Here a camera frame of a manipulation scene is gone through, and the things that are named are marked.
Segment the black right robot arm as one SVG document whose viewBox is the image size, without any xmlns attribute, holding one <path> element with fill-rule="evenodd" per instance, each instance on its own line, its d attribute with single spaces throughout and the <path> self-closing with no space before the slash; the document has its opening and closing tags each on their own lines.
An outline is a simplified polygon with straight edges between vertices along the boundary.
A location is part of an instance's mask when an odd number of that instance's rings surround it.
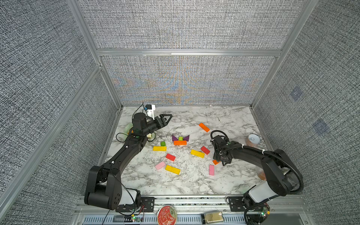
<svg viewBox="0 0 360 225">
<path fill-rule="evenodd" d="M 239 159 L 261 168 L 266 181 L 253 186 L 240 200 L 244 210 L 255 210 L 277 197 L 299 194 L 304 189 L 303 176 L 283 150 L 266 151 L 236 141 L 230 141 L 225 132 L 212 131 L 213 159 L 223 166 Z"/>
</svg>

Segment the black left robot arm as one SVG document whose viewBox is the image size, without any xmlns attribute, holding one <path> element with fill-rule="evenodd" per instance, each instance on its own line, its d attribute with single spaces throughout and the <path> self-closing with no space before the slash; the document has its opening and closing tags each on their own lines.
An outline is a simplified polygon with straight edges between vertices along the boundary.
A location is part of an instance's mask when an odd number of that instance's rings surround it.
<svg viewBox="0 0 360 225">
<path fill-rule="evenodd" d="M 93 166 L 88 174 L 84 203 L 99 208 L 115 210 L 122 198 L 121 175 L 129 162 L 146 145 L 149 134 L 167 126 L 171 114 L 160 114 L 155 118 L 145 113 L 136 113 L 132 118 L 133 127 L 120 150 L 100 166 Z"/>
</svg>

